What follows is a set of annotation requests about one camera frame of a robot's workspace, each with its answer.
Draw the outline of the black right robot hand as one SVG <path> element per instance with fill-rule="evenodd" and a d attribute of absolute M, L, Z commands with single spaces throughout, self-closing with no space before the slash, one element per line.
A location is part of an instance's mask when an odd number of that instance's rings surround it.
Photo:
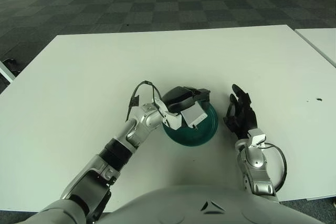
<path fill-rule="evenodd" d="M 248 138 L 248 131 L 256 129 L 257 119 L 252 109 L 251 99 L 238 85 L 233 84 L 229 96 L 230 104 L 226 116 L 223 117 L 225 125 L 239 140 Z"/>

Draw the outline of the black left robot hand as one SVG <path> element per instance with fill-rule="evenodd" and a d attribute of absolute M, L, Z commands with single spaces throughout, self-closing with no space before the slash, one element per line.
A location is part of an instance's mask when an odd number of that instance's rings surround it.
<path fill-rule="evenodd" d="M 210 104 L 210 91 L 193 87 L 177 86 L 167 92 L 162 101 L 171 113 L 180 113 L 193 105 L 199 103 L 204 111 L 207 111 Z"/>

